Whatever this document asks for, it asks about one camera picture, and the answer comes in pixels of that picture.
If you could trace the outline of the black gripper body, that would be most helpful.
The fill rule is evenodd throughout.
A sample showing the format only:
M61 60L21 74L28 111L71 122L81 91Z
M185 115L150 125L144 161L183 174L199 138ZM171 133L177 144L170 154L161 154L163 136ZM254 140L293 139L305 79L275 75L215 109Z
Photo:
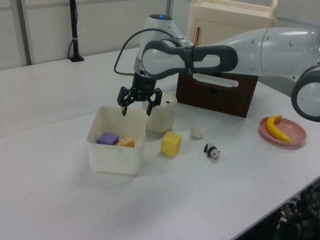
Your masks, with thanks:
M155 86L156 80L135 73L130 88L130 98L133 101L146 101L154 94Z

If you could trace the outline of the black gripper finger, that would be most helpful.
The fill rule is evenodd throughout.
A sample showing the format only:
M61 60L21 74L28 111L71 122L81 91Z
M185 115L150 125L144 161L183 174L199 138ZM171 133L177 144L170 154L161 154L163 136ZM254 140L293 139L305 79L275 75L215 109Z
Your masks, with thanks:
M148 102L146 114L149 116L152 112L152 109L161 104L163 92L160 88L156 88L154 93L146 98Z
M117 103L121 107L122 115L125 116L127 113L127 108L130 104L136 101L136 92L132 89L122 86L119 90L117 97Z

